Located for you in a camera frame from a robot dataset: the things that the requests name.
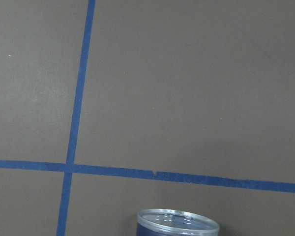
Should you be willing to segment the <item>brown paper table mat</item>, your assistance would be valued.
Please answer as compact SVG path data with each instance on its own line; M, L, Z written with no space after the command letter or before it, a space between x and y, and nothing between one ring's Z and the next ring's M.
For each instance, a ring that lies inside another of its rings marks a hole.
M295 236L295 0L0 0L0 236L145 208Z

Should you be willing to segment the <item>clear tennis ball can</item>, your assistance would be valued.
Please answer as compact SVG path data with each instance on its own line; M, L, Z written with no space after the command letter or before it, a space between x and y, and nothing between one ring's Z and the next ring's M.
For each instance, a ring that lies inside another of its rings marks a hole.
M207 217L173 209L137 213L137 236L217 236L220 225Z

